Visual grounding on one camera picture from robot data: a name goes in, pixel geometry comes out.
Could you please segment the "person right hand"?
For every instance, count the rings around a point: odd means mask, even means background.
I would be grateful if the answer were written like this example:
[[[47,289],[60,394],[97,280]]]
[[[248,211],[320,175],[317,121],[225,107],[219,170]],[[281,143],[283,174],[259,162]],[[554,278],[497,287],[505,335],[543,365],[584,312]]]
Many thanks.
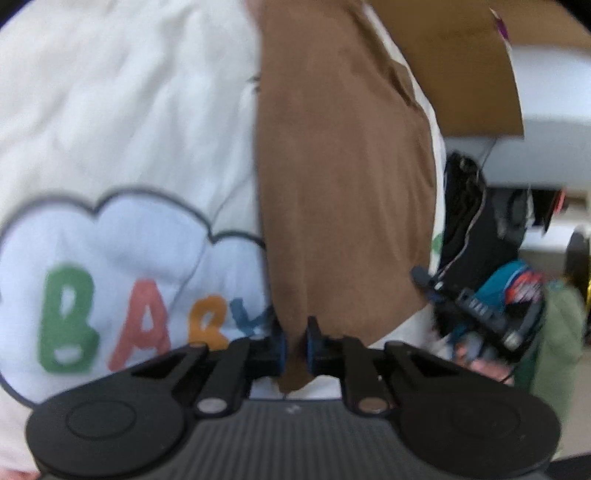
[[[454,345],[453,360],[456,364],[505,385],[513,385],[513,368],[491,356],[486,356],[484,343],[476,333],[468,333]]]

